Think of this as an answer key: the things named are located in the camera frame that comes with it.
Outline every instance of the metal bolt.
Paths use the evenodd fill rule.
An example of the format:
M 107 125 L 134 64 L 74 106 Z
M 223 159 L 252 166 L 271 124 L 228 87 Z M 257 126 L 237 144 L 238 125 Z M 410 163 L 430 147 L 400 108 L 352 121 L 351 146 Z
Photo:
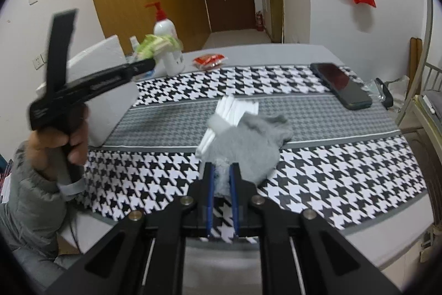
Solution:
M 251 197 L 251 202 L 255 205 L 262 205 L 265 201 L 266 199 L 261 195 L 254 195 L 253 197 Z
M 302 215 L 308 220 L 313 220 L 314 218 L 316 218 L 317 212 L 315 212 L 313 209 L 305 209 L 302 212 Z
M 129 213 L 129 219 L 132 221 L 138 221 L 143 217 L 143 213 L 140 210 L 134 210 Z
M 181 204 L 185 206 L 189 206 L 191 203 L 193 203 L 193 198 L 191 196 L 183 196 L 180 200 Z

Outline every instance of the black smartphone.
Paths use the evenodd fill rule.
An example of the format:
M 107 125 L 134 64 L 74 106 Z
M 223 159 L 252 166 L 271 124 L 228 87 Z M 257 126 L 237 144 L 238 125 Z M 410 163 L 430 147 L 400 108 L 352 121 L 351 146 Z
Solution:
M 373 103 L 367 92 L 353 82 L 336 64 L 312 63 L 310 69 L 326 87 L 350 110 L 369 108 Z

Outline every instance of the black and white houndstooth pattern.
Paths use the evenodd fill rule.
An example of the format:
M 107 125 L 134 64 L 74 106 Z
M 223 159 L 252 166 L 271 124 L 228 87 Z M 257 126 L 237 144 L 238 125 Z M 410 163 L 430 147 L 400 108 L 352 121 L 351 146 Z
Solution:
M 77 201 L 114 220 L 137 208 L 162 210 L 174 196 L 187 193 L 198 167 L 193 153 L 90 151 L 87 190 Z M 281 150 L 277 168 L 259 193 L 297 213 L 311 207 L 344 229 L 387 213 L 425 189 L 412 150 L 399 135 Z M 212 235 L 231 242 L 230 204 L 218 199 L 214 215 Z
M 348 67 L 340 67 L 353 81 L 363 81 Z M 170 101 L 219 98 L 224 95 L 270 95 L 329 92 L 307 65 L 223 67 L 137 83 L 134 106 Z

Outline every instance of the houndstooth tablecloth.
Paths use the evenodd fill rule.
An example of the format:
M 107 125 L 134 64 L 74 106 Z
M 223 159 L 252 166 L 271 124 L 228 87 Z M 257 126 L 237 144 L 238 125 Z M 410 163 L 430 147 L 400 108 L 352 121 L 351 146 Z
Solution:
M 133 108 L 103 147 L 90 150 L 85 165 L 87 190 L 77 201 L 103 217 L 162 210 L 187 193 L 198 178 L 195 149 L 224 95 L 253 97 L 260 114 L 283 114 L 291 122 L 295 135 L 259 186 L 284 209 L 311 207 L 345 229 L 426 192 L 412 150 L 382 105 L 374 100 L 369 109 L 345 109 L 308 66 L 225 67 L 143 81 L 138 89 Z M 230 204 L 217 199 L 214 215 L 214 239 L 232 242 Z

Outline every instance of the red fire extinguisher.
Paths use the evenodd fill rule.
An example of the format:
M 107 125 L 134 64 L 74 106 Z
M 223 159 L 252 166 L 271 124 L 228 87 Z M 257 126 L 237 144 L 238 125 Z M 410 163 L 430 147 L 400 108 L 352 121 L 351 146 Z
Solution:
M 256 30 L 259 32 L 264 31 L 264 18 L 261 11 L 256 12 Z

